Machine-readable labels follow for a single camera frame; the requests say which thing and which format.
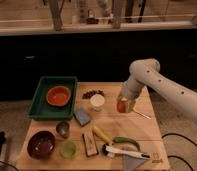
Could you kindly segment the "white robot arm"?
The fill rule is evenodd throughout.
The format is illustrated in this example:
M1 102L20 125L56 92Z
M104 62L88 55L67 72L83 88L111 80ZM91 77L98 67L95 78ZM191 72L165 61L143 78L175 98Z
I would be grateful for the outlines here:
M119 95L126 100L139 97L149 86L197 124L197 93L162 76L160 63L154 59L135 60L129 66L129 78L122 84Z

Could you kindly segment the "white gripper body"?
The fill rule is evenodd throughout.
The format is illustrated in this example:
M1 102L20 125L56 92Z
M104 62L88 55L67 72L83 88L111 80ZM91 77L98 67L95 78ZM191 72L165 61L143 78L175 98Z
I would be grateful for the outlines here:
M122 84L119 96L121 98L125 98L126 100L135 101L139 97L142 88L143 86L139 83L129 84L128 82L124 82Z

